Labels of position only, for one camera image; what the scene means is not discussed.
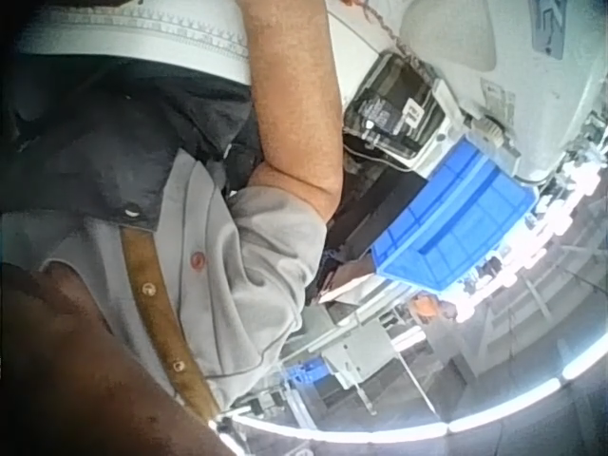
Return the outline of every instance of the strap rivet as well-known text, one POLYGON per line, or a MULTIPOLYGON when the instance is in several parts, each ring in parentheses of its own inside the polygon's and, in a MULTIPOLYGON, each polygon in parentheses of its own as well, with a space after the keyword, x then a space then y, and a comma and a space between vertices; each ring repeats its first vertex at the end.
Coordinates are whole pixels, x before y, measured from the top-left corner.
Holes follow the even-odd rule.
POLYGON ((186 364, 183 361, 177 361, 173 363, 173 370, 175 372, 183 372, 186 370, 186 364))
POLYGON ((148 297, 152 297, 156 294, 156 286, 153 283, 144 283, 142 286, 142 293, 148 297))

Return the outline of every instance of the white machine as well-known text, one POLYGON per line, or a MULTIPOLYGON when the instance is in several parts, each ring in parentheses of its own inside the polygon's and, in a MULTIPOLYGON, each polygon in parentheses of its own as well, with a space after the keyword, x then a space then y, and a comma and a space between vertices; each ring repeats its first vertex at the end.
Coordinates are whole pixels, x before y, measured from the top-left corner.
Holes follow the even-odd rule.
MULTIPOLYGON (((378 53, 394 48, 394 42, 362 8, 327 1, 346 106, 378 53)), ((246 40, 233 1, 140 3, 51 9, 24 34, 20 48, 133 57, 249 83, 246 40)), ((446 112, 415 160, 396 160, 427 176, 467 134, 521 182, 537 184, 551 175, 575 143, 606 78, 602 0, 370 0, 370 5, 388 18, 389 27, 401 24, 395 34, 428 64, 433 93, 446 112)))

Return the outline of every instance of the grey shirt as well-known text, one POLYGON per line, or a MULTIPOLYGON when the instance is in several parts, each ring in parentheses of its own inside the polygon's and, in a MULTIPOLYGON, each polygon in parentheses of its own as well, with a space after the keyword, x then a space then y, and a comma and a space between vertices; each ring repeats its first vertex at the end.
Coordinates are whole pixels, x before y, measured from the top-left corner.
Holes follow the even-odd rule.
MULTIPOLYGON (((2 232, 7 262, 29 270, 51 261, 71 266, 115 336, 180 400, 139 317, 118 226, 39 212, 3 216, 2 232)), ((321 217, 300 199, 249 187, 226 203, 199 162, 177 156, 154 238, 185 339, 222 409, 259 380, 299 328, 325 235, 321 217), (202 270, 191 264, 196 253, 206 259, 202 270)))

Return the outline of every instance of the shirt button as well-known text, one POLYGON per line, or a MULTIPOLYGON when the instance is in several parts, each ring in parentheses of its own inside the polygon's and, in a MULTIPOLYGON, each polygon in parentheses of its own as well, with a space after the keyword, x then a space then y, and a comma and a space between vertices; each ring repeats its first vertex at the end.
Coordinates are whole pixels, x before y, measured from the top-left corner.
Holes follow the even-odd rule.
POLYGON ((190 266, 198 273, 204 269, 205 262, 205 255, 202 252, 195 252, 190 256, 190 266))

